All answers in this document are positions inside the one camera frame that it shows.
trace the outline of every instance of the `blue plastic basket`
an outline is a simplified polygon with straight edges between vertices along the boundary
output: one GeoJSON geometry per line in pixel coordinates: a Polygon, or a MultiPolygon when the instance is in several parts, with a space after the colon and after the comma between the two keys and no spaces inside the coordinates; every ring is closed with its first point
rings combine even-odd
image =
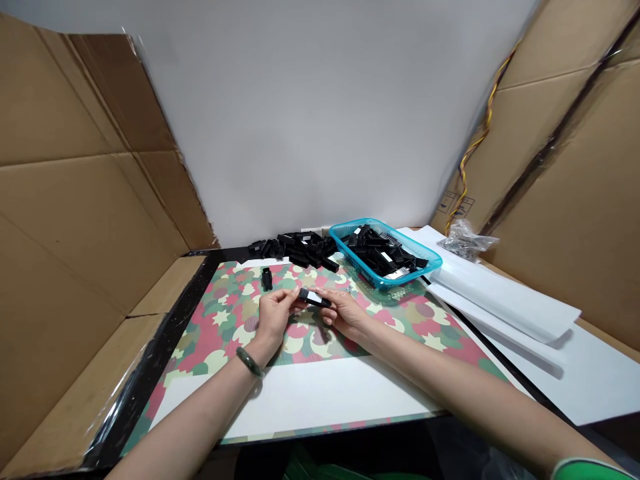
{"type": "Polygon", "coordinates": [[[380,220],[376,219],[358,219],[353,220],[346,223],[339,223],[338,225],[334,225],[329,229],[330,236],[335,240],[336,245],[338,246],[338,250],[342,252],[342,254],[349,260],[349,262],[354,266],[356,271],[364,278],[368,280],[370,284],[372,284],[378,290],[389,290],[390,288],[398,287],[400,285],[404,285],[405,283],[414,280],[421,275],[428,275],[432,271],[440,268],[442,266],[442,258],[433,250],[426,248],[424,245],[420,245],[415,240],[410,239],[409,237],[403,235],[398,232],[396,229],[392,229],[386,223],[382,223],[380,220]],[[416,257],[423,258],[428,260],[428,264],[425,268],[416,270],[415,272],[409,273],[404,277],[400,277],[396,280],[389,280],[380,275],[376,275],[373,270],[371,270],[367,264],[365,264],[358,256],[351,251],[351,249],[340,240],[343,237],[346,237],[352,234],[356,228],[360,225],[370,225],[373,230],[379,235],[384,233],[389,234],[400,243],[402,243],[402,248],[416,257]]]}

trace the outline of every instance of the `yellow cable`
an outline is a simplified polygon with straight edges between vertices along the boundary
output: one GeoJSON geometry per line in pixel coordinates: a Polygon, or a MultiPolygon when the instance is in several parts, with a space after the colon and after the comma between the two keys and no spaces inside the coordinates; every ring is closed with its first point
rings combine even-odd
{"type": "Polygon", "coordinates": [[[491,93],[489,94],[489,98],[487,100],[487,110],[485,112],[485,118],[483,122],[484,131],[482,132],[482,135],[467,149],[465,154],[462,156],[462,160],[460,160],[460,166],[458,166],[458,170],[459,170],[460,178],[462,179],[462,194],[460,195],[460,198],[458,198],[458,201],[455,203],[453,210],[451,210],[451,213],[449,214],[447,225],[445,227],[445,235],[449,235],[451,222],[453,222],[453,219],[455,218],[455,214],[458,212],[458,209],[460,208],[460,206],[462,205],[462,202],[465,200],[467,196],[467,174],[465,172],[465,165],[468,162],[471,155],[473,154],[473,152],[476,150],[476,148],[478,148],[478,146],[483,142],[485,138],[487,138],[487,135],[489,134],[489,128],[491,127],[491,118],[493,117],[493,108],[492,108],[493,98],[495,96],[496,90],[498,90],[498,83],[500,82],[502,73],[507,68],[507,65],[511,61],[511,58],[513,57],[513,54],[518,48],[518,45],[520,45],[520,40],[518,40],[518,43],[515,44],[509,56],[505,59],[504,62],[502,62],[502,65],[500,66],[500,68],[498,68],[498,71],[495,74],[495,77],[493,80],[493,88],[491,89],[491,93]]]}

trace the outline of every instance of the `camouflage mat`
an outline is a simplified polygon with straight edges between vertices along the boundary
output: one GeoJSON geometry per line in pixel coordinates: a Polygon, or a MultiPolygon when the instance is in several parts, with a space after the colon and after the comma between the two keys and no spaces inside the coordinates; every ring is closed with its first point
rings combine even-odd
{"type": "MultiPolygon", "coordinates": [[[[380,292],[359,276],[350,264],[345,263],[340,254],[336,254],[335,257],[336,262],[340,264],[336,273],[312,267],[302,269],[291,264],[272,266],[273,288],[292,289],[299,285],[350,291],[358,304],[374,319],[433,349],[478,365],[508,381],[492,360],[460,328],[457,320],[439,306],[422,283],[414,281],[380,292]]],[[[235,355],[238,346],[244,346],[251,341],[257,329],[258,302],[263,293],[261,274],[262,267],[243,268],[237,262],[220,264],[154,388],[122,455],[133,448],[149,431],[165,390],[173,379],[213,374],[235,355]]],[[[318,309],[310,307],[289,319],[282,348],[269,366],[330,361],[362,355],[368,355],[368,352],[334,328],[326,326],[319,317],[318,309]]],[[[428,415],[412,415],[329,425],[304,431],[274,432],[269,437],[308,435],[426,416],[428,415]]],[[[252,440],[256,439],[232,438],[224,439],[222,443],[252,440]]]]}

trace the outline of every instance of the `finger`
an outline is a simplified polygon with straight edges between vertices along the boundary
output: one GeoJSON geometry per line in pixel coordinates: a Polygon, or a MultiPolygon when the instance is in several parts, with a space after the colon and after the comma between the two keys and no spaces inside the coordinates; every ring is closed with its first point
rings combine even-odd
{"type": "Polygon", "coordinates": [[[300,293],[300,287],[296,287],[293,290],[290,290],[288,294],[280,300],[280,305],[284,308],[289,309],[293,305],[293,302],[298,298],[298,293],[300,293]]]}
{"type": "Polygon", "coordinates": [[[334,305],[340,305],[343,300],[342,293],[338,290],[324,289],[320,287],[312,287],[309,290],[316,292],[321,297],[330,300],[334,305]]]}
{"type": "Polygon", "coordinates": [[[289,289],[274,290],[265,293],[264,295],[262,295],[262,298],[278,303],[281,302],[290,292],[291,290],[289,289]]]}
{"type": "Polygon", "coordinates": [[[338,313],[335,310],[322,308],[320,309],[320,316],[330,318],[331,320],[335,320],[336,318],[338,318],[338,313]]]}
{"type": "Polygon", "coordinates": [[[306,308],[308,308],[308,307],[309,307],[309,304],[308,304],[308,303],[303,302],[303,301],[302,301],[302,300],[300,300],[300,299],[296,299],[296,300],[295,300],[295,302],[293,302],[293,305],[292,305],[292,306],[293,306],[294,308],[299,308],[299,309],[301,309],[301,310],[304,310],[304,309],[306,309],[306,308]]]}

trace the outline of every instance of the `green jade bracelet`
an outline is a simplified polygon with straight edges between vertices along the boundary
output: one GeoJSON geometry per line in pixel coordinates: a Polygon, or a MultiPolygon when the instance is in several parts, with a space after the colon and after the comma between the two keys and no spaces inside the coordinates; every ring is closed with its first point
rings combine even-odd
{"type": "Polygon", "coordinates": [[[254,374],[259,379],[263,379],[265,377],[265,371],[258,367],[256,362],[253,361],[251,356],[244,350],[244,348],[236,348],[235,354],[238,356],[238,358],[240,358],[240,360],[242,360],[242,363],[247,366],[252,374],[254,374]]]}

